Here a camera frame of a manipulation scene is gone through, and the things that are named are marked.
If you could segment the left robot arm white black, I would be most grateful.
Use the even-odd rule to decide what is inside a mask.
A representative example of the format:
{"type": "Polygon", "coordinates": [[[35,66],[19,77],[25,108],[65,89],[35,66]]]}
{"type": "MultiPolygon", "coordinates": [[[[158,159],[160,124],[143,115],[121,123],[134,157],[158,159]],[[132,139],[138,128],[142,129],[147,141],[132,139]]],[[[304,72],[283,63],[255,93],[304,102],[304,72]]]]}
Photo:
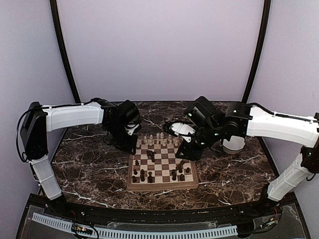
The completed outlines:
{"type": "Polygon", "coordinates": [[[85,103],[68,105],[30,104],[18,120],[15,130],[16,146],[23,145],[24,151],[18,151],[20,160],[29,163],[35,173],[35,180],[51,200],[51,209],[59,217],[70,213],[70,205],[64,202],[63,193],[48,156],[47,133],[73,126],[101,125],[111,135],[106,141],[116,149],[131,155],[136,153],[138,136],[141,129],[140,113],[136,105],[126,100],[119,105],[93,98],[85,103]]]}

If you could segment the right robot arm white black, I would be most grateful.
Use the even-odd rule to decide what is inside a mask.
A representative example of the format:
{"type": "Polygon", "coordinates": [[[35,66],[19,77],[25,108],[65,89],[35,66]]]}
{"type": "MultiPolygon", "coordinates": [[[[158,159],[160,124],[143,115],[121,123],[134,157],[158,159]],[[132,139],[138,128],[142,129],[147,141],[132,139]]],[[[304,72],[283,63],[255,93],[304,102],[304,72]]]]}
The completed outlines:
{"type": "Polygon", "coordinates": [[[266,195],[255,204],[254,211],[265,216],[304,179],[319,172],[319,119],[271,112],[257,103],[231,104],[225,112],[213,106],[195,103],[185,114],[194,126],[183,122],[171,125],[172,134],[182,136],[177,157],[199,160],[205,148],[217,141],[229,142],[233,150],[238,138],[269,137],[302,145],[291,165],[270,182],[266,195]]]}

